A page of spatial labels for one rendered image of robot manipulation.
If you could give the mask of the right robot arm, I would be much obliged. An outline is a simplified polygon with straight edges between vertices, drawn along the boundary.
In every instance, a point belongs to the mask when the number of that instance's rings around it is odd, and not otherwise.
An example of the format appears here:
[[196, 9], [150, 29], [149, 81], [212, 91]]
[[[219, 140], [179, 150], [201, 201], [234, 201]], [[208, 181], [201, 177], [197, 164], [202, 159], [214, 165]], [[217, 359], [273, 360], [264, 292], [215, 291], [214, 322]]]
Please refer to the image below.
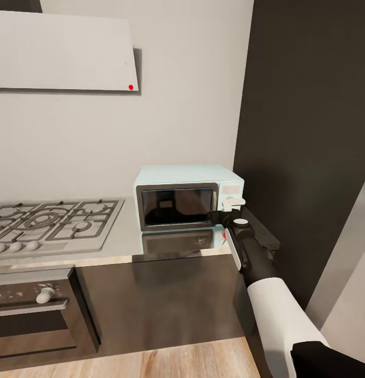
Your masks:
[[296, 302], [273, 266], [270, 250], [255, 238], [241, 217], [242, 198], [223, 200], [221, 211], [207, 211], [226, 238], [253, 306], [272, 378], [365, 378], [365, 363], [330, 348]]

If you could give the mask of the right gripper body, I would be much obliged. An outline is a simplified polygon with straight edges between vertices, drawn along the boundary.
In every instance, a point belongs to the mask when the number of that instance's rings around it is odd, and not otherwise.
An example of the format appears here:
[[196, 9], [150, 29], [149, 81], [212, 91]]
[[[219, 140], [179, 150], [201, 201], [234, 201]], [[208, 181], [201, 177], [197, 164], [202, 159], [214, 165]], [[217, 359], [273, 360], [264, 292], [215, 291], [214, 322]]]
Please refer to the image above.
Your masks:
[[235, 215], [235, 216], [239, 216], [240, 214], [240, 211], [239, 209], [233, 209], [231, 212], [222, 212], [222, 211], [213, 211], [211, 213], [211, 216], [212, 216], [212, 224], [216, 225], [216, 224], [221, 224], [223, 226], [223, 221], [225, 218], [227, 218], [228, 216], [230, 215]]

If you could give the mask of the microwave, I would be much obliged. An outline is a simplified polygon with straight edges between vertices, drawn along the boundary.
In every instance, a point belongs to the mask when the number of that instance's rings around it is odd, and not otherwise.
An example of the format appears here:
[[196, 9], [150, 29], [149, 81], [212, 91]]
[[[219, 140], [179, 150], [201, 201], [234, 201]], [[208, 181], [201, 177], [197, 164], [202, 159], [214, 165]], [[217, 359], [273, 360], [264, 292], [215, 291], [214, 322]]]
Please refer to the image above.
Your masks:
[[207, 211], [242, 198], [243, 187], [244, 180], [221, 163], [143, 165], [133, 185], [138, 230], [221, 227]]

